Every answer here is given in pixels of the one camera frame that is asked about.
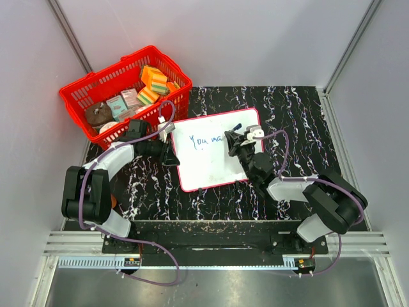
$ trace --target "sponge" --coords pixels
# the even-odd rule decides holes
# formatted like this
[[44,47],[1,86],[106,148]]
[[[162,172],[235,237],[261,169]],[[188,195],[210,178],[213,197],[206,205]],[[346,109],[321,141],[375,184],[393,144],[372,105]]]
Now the sponge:
[[145,86],[138,94],[137,98],[145,105],[154,104],[159,98],[159,94],[151,91]]
[[166,87],[167,77],[162,72],[156,72],[153,70],[150,70],[148,75],[149,75],[149,78],[148,78],[147,86],[149,87],[149,89],[157,92],[158,94],[166,95],[167,94],[167,87]]
[[139,75],[140,80],[146,85],[149,86],[149,72],[156,72],[156,73],[162,73],[159,69],[149,66],[149,65],[145,65],[142,67],[141,69],[141,74]]
[[166,86],[171,93],[180,89],[180,86],[176,82],[168,82]]

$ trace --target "gray metal floor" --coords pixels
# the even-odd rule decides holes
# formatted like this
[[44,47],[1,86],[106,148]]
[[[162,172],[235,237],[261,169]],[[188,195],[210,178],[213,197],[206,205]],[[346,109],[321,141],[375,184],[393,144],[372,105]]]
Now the gray metal floor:
[[[319,259],[322,266],[329,260]],[[138,276],[171,281],[174,272],[144,271]],[[333,271],[313,278],[284,272],[185,271],[181,285],[156,287],[114,271],[58,269],[47,306],[387,306],[374,264],[341,259]]]

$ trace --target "white wall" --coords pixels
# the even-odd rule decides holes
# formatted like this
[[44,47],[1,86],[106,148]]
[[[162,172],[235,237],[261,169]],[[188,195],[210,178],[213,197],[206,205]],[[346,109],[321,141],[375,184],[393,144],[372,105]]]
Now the white wall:
[[58,90],[84,71],[46,1],[1,1],[0,29],[0,305],[20,307],[81,161],[85,137]]
[[95,71],[146,45],[196,86],[323,87],[371,0],[60,0]]
[[409,297],[409,2],[383,1],[330,93],[375,230]]

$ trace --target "black marble surface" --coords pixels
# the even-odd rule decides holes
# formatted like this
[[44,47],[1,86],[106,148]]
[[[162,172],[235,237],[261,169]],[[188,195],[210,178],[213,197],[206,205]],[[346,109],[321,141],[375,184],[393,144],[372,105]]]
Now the black marble surface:
[[[284,176],[304,176],[323,168],[340,172],[336,153],[314,87],[196,87],[190,92],[189,117],[255,107],[265,134],[285,129],[289,134],[289,160]],[[282,136],[264,141],[276,172],[285,140]],[[87,161],[102,153],[91,145]],[[203,195],[180,188],[176,167],[163,167],[154,159],[138,157],[112,180],[118,199],[116,210],[125,218],[157,220],[272,220],[303,219],[311,207],[297,201],[265,201],[252,186],[225,185],[206,189]]]

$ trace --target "plastic basket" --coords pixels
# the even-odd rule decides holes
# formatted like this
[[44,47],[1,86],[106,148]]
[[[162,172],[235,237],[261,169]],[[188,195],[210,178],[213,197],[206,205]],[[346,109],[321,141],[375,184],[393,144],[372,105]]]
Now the plastic basket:
[[[119,95],[123,90],[129,88],[141,90],[144,84],[140,80],[139,74],[144,65],[157,67],[168,77],[169,81],[176,81],[180,89],[166,98],[160,98],[157,103],[137,113],[133,118],[146,120],[151,124],[153,130],[157,130],[159,124],[157,111],[160,103],[165,99],[173,101],[176,107],[174,120],[187,118],[192,81],[171,58],[154,46],[147,46],[133,54],[124,56],[117,64],[104,70],[90,72],[82,79],[61,88],[59,91],[74,122],[81,127],[92,143],[100,145],[104,150],[108,149],[109,145],[128,129],[130,118],[99,134],[86,121],[85,110],[93,104],[104,102]],[[170,118],[171,113],[170,105],[162,108],[162,115],[166,120]]]

